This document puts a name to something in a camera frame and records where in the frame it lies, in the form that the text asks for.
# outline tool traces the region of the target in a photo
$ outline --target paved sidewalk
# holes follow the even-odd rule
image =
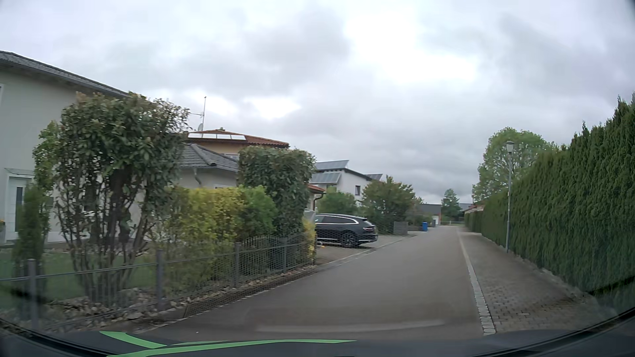
[[[576,297],[545,273],[478,233],[457,230],[472,262],[496,332],[577,330],[610,317],[590,297]]]

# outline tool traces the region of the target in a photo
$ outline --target cloud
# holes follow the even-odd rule
[[[205,127],[471,201],[505,126],[568,142],[635,87],[628,3],[3,1],[0,47],[203,108]],[[94,24],[103,24],[96,30]],[[200,118],[192,116],[193,127]]]

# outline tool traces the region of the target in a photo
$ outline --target car wheel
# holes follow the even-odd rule
[[[357,234],[353,232],[344,232],[342,234],[342,246],[344,248],[355,248],[359,246]]]

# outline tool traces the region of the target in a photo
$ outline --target white door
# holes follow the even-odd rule
[[[18,238],[18,233],[15,229],[16,211],[22,205],[24,190],[26,190],[29,181],[29,178],[9,177],[9,191],[7,191],[6,204],[4,206],[5,240]]]

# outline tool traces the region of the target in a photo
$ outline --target cobblestone edging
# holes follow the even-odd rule
[[[474,272],[474,267],[472,267],[470,257],[467,255],[467,251],[465,250],[465,246],[463,245],[463,238],[461,237],[460,233],[457,234],[458,242],[461,244],[461,250],[463,251],[463,256],[465,257],[465,263],[467,264],[467,272],[470,274],[470,282],[472,283],[472,289],[474,290],[474,300],[476,301],[479,318],[481,319],[483,335],[494,334],[496,333],[496,328],[494,327],[494,321],[491,319],[490,309],[487,307],[485,296],[483,296],[483,291],[481,290],[481,285],[478,283],[476,273]]]

